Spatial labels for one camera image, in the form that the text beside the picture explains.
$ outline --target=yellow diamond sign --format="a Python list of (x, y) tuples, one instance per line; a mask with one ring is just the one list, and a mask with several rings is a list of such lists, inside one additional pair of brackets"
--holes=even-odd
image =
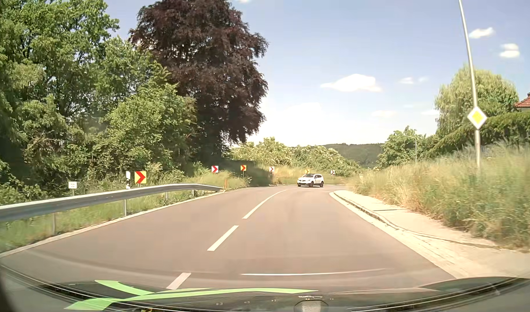
[(475, 107), (469, 113), (468, 119), (479, 130), (486, 121), (486, 115), (479, 107)]

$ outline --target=hedge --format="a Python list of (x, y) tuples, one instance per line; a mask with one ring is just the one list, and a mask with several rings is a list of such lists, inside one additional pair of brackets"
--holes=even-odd
[[(459, 151), (474, 144), (475, 127), (469, 122), (442, 138), (427, 153), (427, 158)], [(530, 143), (530, 110), (488, 117), (481, 127), (482, 145), (505, 141), (510, 144)]]

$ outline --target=copper beech tree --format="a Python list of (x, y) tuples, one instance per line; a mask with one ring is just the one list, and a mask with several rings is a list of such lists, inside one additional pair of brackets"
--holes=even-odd
[(259, 110), (267, 82), (256, 59), (268, 43), (251, 33), (227, 0), (164, 0), (143, 7), (130, 41), (167, 68), (178, 95), (196, 100), (192, 140), (199, 160), (245, 143), (265, 117)]

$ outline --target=sidewalk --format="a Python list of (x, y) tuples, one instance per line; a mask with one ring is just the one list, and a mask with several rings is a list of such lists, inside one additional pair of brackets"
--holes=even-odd
[(456, 278), (513, 276), (530, 278), (530, 253), (500, 248), (496, 243), (447, 228), (408, 209), (348, 190), (331, 195), (349, 204), (362, 218), (400, 240)]
[(426, 237), (449, 240), (451, 242), (479, 247), (497, 248), (494, 242), (472, 237), (469, 233), (445, 227), (442, 222), (395, 205), (348, 190), (337, 190), (335, 195), (362, 209), (370, 216), (381, 220), (401, 231), (411, 231)]

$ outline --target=windshield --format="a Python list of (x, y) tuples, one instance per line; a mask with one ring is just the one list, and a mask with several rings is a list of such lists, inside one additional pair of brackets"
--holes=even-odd
[(530, 278), (530, 1), (336, 4), (0, 0), (18, 309), (358, 311)]

